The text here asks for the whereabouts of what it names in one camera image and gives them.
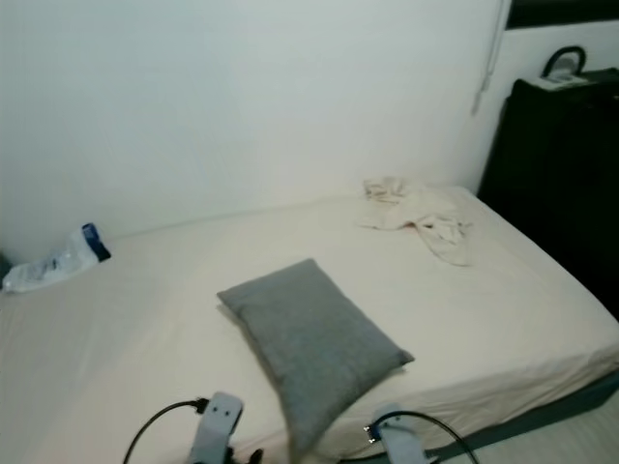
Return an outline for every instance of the fitted sheet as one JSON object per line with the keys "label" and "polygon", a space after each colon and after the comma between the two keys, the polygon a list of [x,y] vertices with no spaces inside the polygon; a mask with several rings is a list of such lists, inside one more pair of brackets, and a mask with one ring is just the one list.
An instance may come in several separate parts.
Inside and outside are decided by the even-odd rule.
{"label": "fitted sheet", "polygon": [[[355,198],[207,220],[108,243],[112,259],[0,297],[0,462],[120,462],[163,406],[224,391],[245,411],[239,458],[287,462],[277,393],[216,292],[312,257],[416,361],[363,396],[307,461],[374,453],[362,426],[397,401],[467,435],[619,367],[619,325],[563,268],[461,188],[473,265],[437,259],[414,229],[359,228]],[[132,464],[182,463],[199,418],[175,411]],[[429,448],[448,436],[420,424]]]}

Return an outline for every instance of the bag handle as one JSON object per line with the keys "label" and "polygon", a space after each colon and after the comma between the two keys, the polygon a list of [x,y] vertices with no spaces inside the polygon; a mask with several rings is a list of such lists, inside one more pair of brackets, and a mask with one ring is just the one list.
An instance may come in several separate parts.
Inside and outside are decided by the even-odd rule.
{"label": "bag handle", "polygon": [[587,52],[584,51],[584,48],[582,48],[581,46],[572,45],[559,48],[552,54],[552,56],[544,66],[544,70],[542,71],[542,77],[548,77],[548,75],[552,72],[554,65],[556,65],[557,61],[559,61],[559,58],[568,53],[575,53],[578,55],[578,65],[575,74],[579,75],[580,73],[582,73],[582,69],[587,62]]}

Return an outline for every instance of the crumpled towel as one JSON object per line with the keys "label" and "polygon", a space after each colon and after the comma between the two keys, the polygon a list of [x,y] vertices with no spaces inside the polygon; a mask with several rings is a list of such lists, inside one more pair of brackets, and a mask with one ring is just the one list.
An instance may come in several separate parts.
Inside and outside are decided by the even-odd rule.
{"label": "crumpled towel", "polygon": [[358,225],[383,230],[414,225],[436,256],[456,266],[470,265],[466,235],[470,222],[446,193],[399,177],[369,179],[364,189],[369,208]]}

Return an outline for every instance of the gray pillow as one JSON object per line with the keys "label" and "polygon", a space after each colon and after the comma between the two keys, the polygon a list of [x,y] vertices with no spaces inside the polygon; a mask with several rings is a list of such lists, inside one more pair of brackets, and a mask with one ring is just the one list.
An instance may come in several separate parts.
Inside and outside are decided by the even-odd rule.
{"label": "gray pillow", "polygon": [[293,460],[360,396],[413,361],[312,259],[218,296],[279,390]]}

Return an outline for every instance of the black cable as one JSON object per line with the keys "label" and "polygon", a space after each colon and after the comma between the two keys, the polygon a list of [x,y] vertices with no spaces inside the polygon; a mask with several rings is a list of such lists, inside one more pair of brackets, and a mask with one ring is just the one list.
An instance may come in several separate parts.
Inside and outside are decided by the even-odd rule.
{"label": "black cable", "polygon": [[413,418],[419,418],[419,419],[423,419],[428,422],[432,422],[434,425],[438,425],[443,430],[445,430],[447,433],[449,433],[454,438],[454,440],[456,440],[456,442],[460,445],[460,447],[464,450],[466,455],[469,457],[471,462],[473,462],[474,464],[480,464],[480,461],[477,459],[475,452],[473,452],[473,450],[466,444],[466,442],[462,439],[462,437],[460,437],[446,423],[441,422],[439,419],[433,418],[432,416],[428,416],[426,414],[416,413],[413,411],[394,411],[391,413],[387,413],[381,416],[380,418],[378,418],[377,420],[375,420],[374,422],[372,422],[368,426],[369,436],[373,438],[374,440],[380,440],[380,432],[378,431],[378,426],[381,424],[381,422],[386,421],[387,419],[390,419],[390,418],[395,418],[397,416],[410,416]]}
{"label": "black cable", "polygon": [[174,409],[183,408],[185,406],[192,406],[193,408],[195,408],[195,412],[197,414],[203,414],[208,404],[209,404],[208,399],[197,398],[191,401],[179,401],[178,403],[170,404],[166,408],[161,409],[156,415],[154,415],[144,425],[142,425],[142,428],[140,428],[139,431],[135,434],[135,437],[133,438],[132,443],[129,445],[129,449],[127,449],[127,452],[125,453],[125,459],[123,459],[123,464],[129,464],[129,459],[132,457],[133,448],[135,448],[137,441],[140,439],[140,437],[146,431],[146,429],[150,427],[153,424],[153,422],[156,421],[158,418],[160,418],[166,413],[169,413],[170,411]]}

